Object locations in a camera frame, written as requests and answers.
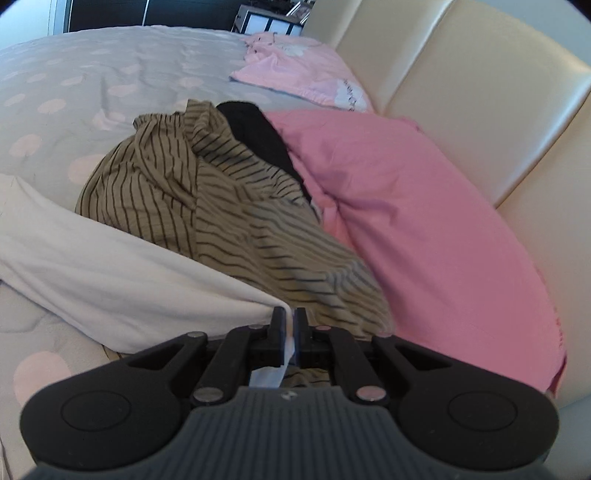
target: light pink pillow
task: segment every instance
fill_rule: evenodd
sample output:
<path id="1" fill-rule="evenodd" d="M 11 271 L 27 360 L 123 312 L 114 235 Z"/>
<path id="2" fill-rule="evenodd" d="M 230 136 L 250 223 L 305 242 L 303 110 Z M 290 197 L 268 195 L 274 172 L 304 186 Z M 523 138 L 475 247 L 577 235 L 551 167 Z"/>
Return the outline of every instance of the light pink pillow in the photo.
<path id="1" fill-rule="evenodd" d="M 556 384 L 560 324 L 525 248 L 415 123 L 268 116 L 328 213 L 324 228 L 374 272 L 398 335 L 541 391 Z"/>
<path id="2" fill-rule="evenodd" d="M 312 38 L 254 34 L 246 40 L 246 66 L 230 77 L 297 95 L 319 105 L 373 112 L 369 96 L 345 62 Z"/>

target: padded headboard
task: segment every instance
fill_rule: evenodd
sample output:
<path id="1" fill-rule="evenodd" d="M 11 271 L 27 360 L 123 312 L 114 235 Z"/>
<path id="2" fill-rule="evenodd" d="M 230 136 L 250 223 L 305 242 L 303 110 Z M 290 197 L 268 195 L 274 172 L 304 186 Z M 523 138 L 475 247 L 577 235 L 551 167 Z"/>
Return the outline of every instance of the padded headboard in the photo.
<path id="1" fill-rule="evenodd" d="M 417 121 L 502 205 L 563 319 L 569 367 L 560 403 L 591 393 L 591 208 L 583 210 L 591 194 L 582 180 L 566 183 L 578 174 L 591 184 L 591 154 L 581 158 L 591 149 L 591 100 L 573 122 L 591 67 L 475 0 L 317 0 L 304 35 L 332 45 L 380 114 Z M 561 135 L 577 138 L 557 142 Z M 577 142 L 575 154 L 569 145 Z M 573 271 L 577 258 L 584 272 Z"/>

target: white fabric strip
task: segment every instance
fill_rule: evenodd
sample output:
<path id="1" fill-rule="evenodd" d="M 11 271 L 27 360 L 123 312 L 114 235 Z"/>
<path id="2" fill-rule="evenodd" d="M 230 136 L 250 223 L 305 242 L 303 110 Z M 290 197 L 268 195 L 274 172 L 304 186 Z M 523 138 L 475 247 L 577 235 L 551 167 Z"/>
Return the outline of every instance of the white fabric strip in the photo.
<path id="1" fill-rule="evenodd" d="M 81 217 L 0 174 L 0 279 L 117 352 L 200 330 L 210 336 L 288 315 L 286 303 L 191 259 Z M 253 373 L 278 387 L 286 366 Z"/>

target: clothing pile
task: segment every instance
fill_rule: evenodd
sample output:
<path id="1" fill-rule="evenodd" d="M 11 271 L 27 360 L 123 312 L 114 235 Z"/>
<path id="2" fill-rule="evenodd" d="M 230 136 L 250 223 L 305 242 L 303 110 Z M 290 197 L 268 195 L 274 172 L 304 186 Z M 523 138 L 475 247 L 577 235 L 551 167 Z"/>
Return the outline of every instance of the clothing pile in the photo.
<path id="1" fill-rule="evenodd" d="M 363 261 L 325 233 L 272 125 L 253 104 L 148 114 L 83 188 L 76 212 L 307 308 L 356 338 L 391 329 Z M 290 373 L 289 386 L 325 372 Z"/>

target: polka dot bedsheet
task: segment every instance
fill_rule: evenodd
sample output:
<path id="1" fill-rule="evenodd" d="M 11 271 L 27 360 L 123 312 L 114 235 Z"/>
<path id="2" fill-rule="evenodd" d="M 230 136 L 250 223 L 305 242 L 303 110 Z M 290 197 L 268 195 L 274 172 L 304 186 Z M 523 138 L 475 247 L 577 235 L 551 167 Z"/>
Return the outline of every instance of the polka dot bedsheet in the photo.
<path id="1" fill-rule="evenodd" d="M 0 173 L 19 175 L 74 209 L 90 173 L 134 132 L 141 113 L 184 110 L 189 98 L 248 100 L 262 110 L 318 108 L 230 81 L 242 36 L 169 27 L 55 35 L 0 50 Z M 18 429 L 40 388 L 97 367 L 113 352 L 0 282 L 0 480 L 33 466 Z"/>

